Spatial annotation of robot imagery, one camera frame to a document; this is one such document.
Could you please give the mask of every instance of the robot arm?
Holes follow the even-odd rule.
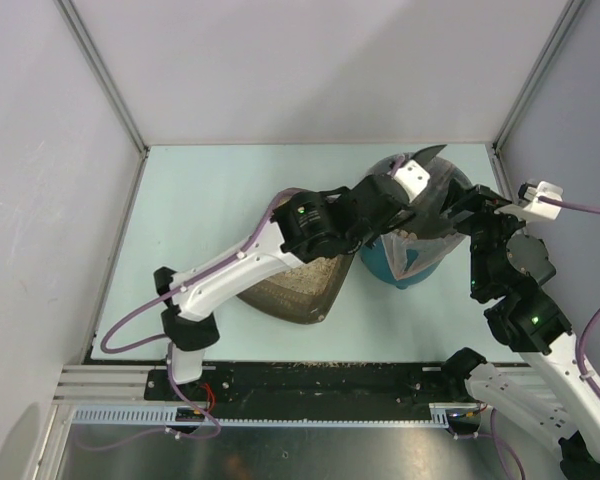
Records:
[[[393,176],[369,175],[351,190],[296,191],[280,206],[280,198],[274,199],[254,234],[211,262],[181,273],[157,270],[158,293],[180,289],[162,312],[164,331],[176,347],[176,383],[200,378],[204,349],[220,338],[216,307],[271,275],[355,253],[407,221],[409,203],[428,181],[426,170],[410,160]]]
[[[528,222],[554,220],[560,207],[539,197],[561,200],[561,194],[547,182],[525,184],[516,205],[486,187],[452,186],[443,208],[457,230],[471,237],[471,297],[480,303],[499,299],[485,311],[493,336],[520,353],[566,412],[525,392],[469,349],[452,357],[447,369],[471,397],[493,405],[561,460],[565,444],[580,439],[583,461],[600,465],[600,398],[580,377],[571,324],[541,288],[556,270],[544,243],[518,232]],[[600,387],[600,377],[595,379]]]

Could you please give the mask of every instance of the black mount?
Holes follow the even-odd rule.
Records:
[[[454,353],[442,364],[441,371],[444,375],[454,402],[475,401],[467,392],[465,380],[479,365],[487,363],[487,359],[470,348],[463,348]]]
[[[551,343],[571,331],[556,303],[540,288],[556,274],[542,240],[517,233],[525,222],[497,210],[511,202],[491,189],[449,185],[443,214],[471,237],[471,298],[502,298],[484,312],[493,336],[514,352],[551,352]]]
[[[351,190],[296,193],[274,210],[272,221],[285,239],[282,251],[309,263],[355,253],[412,215],[404,188],[381,174],[368,175]]]
[[[168,267],[162,267],[153,273],[158,295],[164,295],[171,290],[173,274]],[[165,335],[171,339],[183,352],[193,352],[207,348],[220,340],[220,332],[213,313],[200,322],[192,322],[180,316],[180,307],[174,305],[171,299],[165,300],[167,309],[161,314],[162,328]]]
[[[559,443],[562,451],[560,470],[568,480],[600,480],[600,464],[589,454],[580,432],[569,439],[561,438]]]
[[[205,383],[225,420],[430,420],[431,403],[473,402],[451,392],[439,363],[205,362],[202,377],[179,388],[204,402]],[[149,372],[144,399],[179,401],[165,369]]]

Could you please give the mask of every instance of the purple cable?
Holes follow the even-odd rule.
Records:
[[[596,394],[596,396],[600,399],[600,387],[598,386],[598,384],[595,382],[595,380],[592,377],[586,376],[589,373],[589,371],[587,370],[587,366],[584,363],[585,348],[587,346],[587,341],[589,340],[589,335],[591,334],[591,331],[598,324],[599,321],[600,321],[600,308],[594,314],[594,316],[591,317],[591,320],[589,320],[589,323],[587,323],[587,326],[584,328],[584,331],[582,332],[582,336],[580,338],[576,339],[576,362],[578,363],[578,369],[580,370],[580,375],[583,376],[584,380],[587,382],[587,385],[589,385],[589,387],[591,387],[591,390],[593,390],[593,392]]]
[[[165,433],[165,428],[158,427],[158,428],[150,428],[148,430],[143,430],[141,432],[136,433],[135,435],[131,435],[130,437],[122,439],[118,442],[111,443],[109,445],[102,445],[99,447],[92,447],[91,445],[85,445],[84,443],[82,443],[82,440],[80,440],[80,437],[78,436],[78,434],[76,432],[76,434],[73,436],[73,443],[81,450],[86,450],[87,452],[107,452],[109,450],[115,450],[118,447],[127,445],[128,443],[131,443],[134,440],[137,440],[138,438],[144,437],[146,435],[153,435],[154,433]]]
[[[590,207],[589,205],[582,205],[580,203],[563,202],[562,200],[554,200],[553,198],[540,196],[538,200],[549,205],[555,205],[556,207],[567,208],[569,210],[577,210],[579,212],[595,213],[600,215],[600,207]]]
[[[513,461],[516,462],[516,465],[518,466],[518,470],[520,471],[521,480],[527,479],[527,476],[524,471],[524,467],[522,466],[522,461],[520,460],[520,457],[515,452],[515,450],[511,447],[511,445],[509,445],[502,438],[500,438],[496,435],[495,430],[493,430],[493,424],[491,426],[491,435],[489,435],[488,433],[479,433],[477,436],[476,435],[457,435],[451,429],[451,427],[449,427],[449,431],[454,435],[454,438],[457,438],[458,440],[475,440],[478,438],[492,439],[493,443],[495,444],[495,447],[496,447],[496,452],[498,453],[498,459],[500,460],[500,465],[502,466],[507,478],[509,480],[516,480],[516,478],[513,476],[513,474],[509,471],[509,468],[507,468],[507,465],[504,462],[504,457],[502,456],[502,452],[501,452],[500,448],[504,448],[507,452],[509,452],[509,455],[511,455],[511,458],[513,458]]]
[[[265,225],[269,221],[269,218],[271,217],[271,213],[278,206],[278,204],[280,203],[280,200],[282,200],[283,197],[294,195],[294,194],[296,194],[298,192],[302,192],[302,191],[304,191],[304,190],[301,188],[287,188],[287,189],[279,192],[275,197],[273,197],[273,200],[271,200],[271,202],[269,203],[269,206],[267,207],[267,210],[265,211],[264,215],[260,219],[260,222],[256,226],[256,229],[249,236],[249,238],[244,243],[244,245],[242,247],[240,247],[240,250],[246,251],[255,243],[256,239],[258,238],[260,233],[262,233],[262,230],[264,229]],[[133,350],[134,348],[141,347],[142,345],[146,345],[147,343],[151,343],[156,340],[161,340],[163,338],[167,338],[166,335],[160,333],[160,334],[152,335],[152,336],[147,337],[142,340],[138,340],[137,342],[130,343],[128,345],[124,345],[122,347],[109,347],[108,346],[108,343],[111,341],[111,338],[122,327],[124,327],[127,323],[129,323],[132,319],[134,319],[141,313],[146,312],[150,308],[153,308],[156,305],[159,305],[160,303],[164,302],[165,300],[170,299],[171,297],[173,297],[174,295],[179,293],[180,289],[183,286],[188,288],[191,285],[199,282],[200,280],[208,277],[209,275],[217,272],[218,270],[221,270],[221,269],[231,265],[236,260],[238,260],[237,252],[229,255],[227,258],[221,260],[220,262],[216,263],[215,265],[212,265],[208,269],[191,277],[189,280],[185,281],[182,285],[179,285],[179,286],[169,290],[167,293],[160,295],[157,298],[154,298],[153,300],[145,303],[144,305],[141,305],[140,307],[136,308],[132,312],[128,313],[120,321],[118,321],[113,327],[111,327],[111,329],[109,329],[109,331],[105,334],[104,337],[102,337],[102,341],[100,342],[100,349],[104,353],[107,353],[107,354],[123,353],[123,352],[128,352],[129,350]]]
[[[404,153],[397,155],[396,160],[393,162],[393,167],[391,167],[391,171],[389,172],[389,176],[391,178],[395,177],[396,173],[398,173],[398,170],[400,170],[400,168],[402,168],[402,166],[405,164],[406,161],[407,161],[407,159],[404,156]]]
[[[555,205],[557,207],[562,207],[562,208],[567,208],[569,210],[577,210],[579,212],[593,213],[596,215],[600,215],[600,207],[591,207],[589,205],[581,205],[579,203],[563,202],[561,200],[554,200],[552,198],[548,198],[548,197],[544,197],[544,196],[541,196],[538,199],[542,202],[548,203],[550,205]],[[587,385],[589,385],[591,390],[593,390],[593,392],[596,394],[598,399],[600,399],[600,387],[598,386],[598,384],[595,382],[595,380],[593,378],[587,376],[589,371],[587,370],[587,366],[584,363],[584,357],[585,357],[585,350],[587,347],[587,342],[589,340],[589,336],[590,336],[591,332],[593,331],[593,328],[598,324],[599,321],[600,321],[600,308],[594,314],[594,316],[591,317],[591,320],[589,320],[589,323],[587,323],[587,326],[584,328],[584,331],[582,332],[582,335],[580,336],[580,338],[578,338],[576,340],[576,362],[578,364],[578,369],[580,370],[580,375],[583,376],[584,380],[587,382]]]
[[[498,460],[500,461],[500,466],[504,470],[504,473],[507,474],[507,478],[509,478],[511,480],[511,479],[513,479],[513,474],[511,473],[511,470],[509,470],[509,467],[507,466],[507,462],[504,461],[504,455],[502,453],[502,450],[500,449],[500,446],[502,443],[504,443],[504,441],[496,433],[496,413],[498,413],[498,411],[495,408],[492,409],[491,417],[489,419],[490,424],[491,424],[491,436],[493,437],[493,445],[494,445],[494,447],[496,447],[496,453],[498,454]]]

